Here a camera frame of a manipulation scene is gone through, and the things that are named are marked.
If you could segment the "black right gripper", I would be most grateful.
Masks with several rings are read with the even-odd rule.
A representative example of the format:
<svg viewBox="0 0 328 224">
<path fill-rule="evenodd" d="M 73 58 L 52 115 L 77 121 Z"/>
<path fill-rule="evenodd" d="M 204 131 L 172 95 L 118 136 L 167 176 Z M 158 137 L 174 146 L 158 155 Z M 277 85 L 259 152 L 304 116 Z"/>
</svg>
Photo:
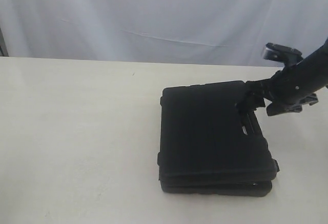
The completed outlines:
<svg viewBox="0 0 328 224">
<path fill-rule="evenodd" d="M 241 112 L 264 108 L 264 97 L 271 101 L 266 108 L 268 116 L 285 113 L 300 113 L 302 106 L 318 103 L 318 97 L 311 83 L 294 74 L 276 72 L 269 79 L 247 81 L 244 96 L 236 107 Z"/>
</svg>

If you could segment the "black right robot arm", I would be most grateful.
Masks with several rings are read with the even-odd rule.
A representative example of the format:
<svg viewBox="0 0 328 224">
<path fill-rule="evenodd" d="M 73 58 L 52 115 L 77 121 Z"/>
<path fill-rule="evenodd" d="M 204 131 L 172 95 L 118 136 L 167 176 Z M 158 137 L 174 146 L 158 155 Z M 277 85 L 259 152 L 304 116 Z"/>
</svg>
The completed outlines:
<svg viewBox="0 0 328 224">
<path fill-rule="evenodd" d="M 299 113 L 303 105 L 318 103 L 316 91 L 327 87 L 327 42 L 306 58 L 295 49 L 267 43 L 263 59 L 284 63 L 271 78 L 247 81 L 247 92 L 237 107 L 240 111 L 265 107 L 268 116 Z"/>
</svg>

